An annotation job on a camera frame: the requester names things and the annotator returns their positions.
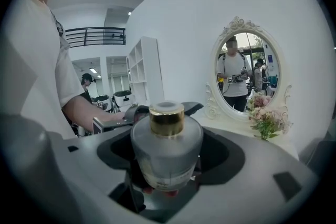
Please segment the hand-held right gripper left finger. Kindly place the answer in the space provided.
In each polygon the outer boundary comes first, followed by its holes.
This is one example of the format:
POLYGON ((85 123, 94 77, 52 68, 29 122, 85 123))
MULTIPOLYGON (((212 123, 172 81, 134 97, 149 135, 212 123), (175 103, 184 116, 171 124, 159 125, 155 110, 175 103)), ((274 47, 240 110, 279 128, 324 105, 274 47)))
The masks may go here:
POLYGON ((127 170, 125 183, 127 186, 128 208, 139 214, 146 208, 142 190, 146 186, 146 182, 136 159, 130 162, 130 169, 127 170))

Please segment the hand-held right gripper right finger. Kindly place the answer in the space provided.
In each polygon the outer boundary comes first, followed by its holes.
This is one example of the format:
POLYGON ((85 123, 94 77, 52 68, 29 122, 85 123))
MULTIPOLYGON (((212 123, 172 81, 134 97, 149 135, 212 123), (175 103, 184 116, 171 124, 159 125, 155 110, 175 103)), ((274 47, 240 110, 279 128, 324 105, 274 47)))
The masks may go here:
POLYGON ((202 162, 201 162, 201 157, 198 156, 197 162, 195 164, 195 168, 193 171, 193 176, 192 176, 192 180, 194 182, 195 185, 195 189, 198 191, 199 190, 199 186, 200 186, 200 181, 199 181, 199 177, 202 174, 202 162))

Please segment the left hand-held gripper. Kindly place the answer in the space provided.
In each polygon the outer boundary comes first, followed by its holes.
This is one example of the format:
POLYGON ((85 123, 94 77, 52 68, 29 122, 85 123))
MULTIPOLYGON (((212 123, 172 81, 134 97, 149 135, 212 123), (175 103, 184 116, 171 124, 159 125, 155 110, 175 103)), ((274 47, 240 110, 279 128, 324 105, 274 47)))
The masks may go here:
MULTIPOLYGON (((182 102, 185 115, 193 115, 204 106, 198 102, 182 102)), ((119 127, 133 126, 136 122, 149 115, 149 107, 145 105, 138 105, 128 108, 122 120, 101 121, 94 118, 92 121, 93 134, 100 134, 112 131, 119 127)))

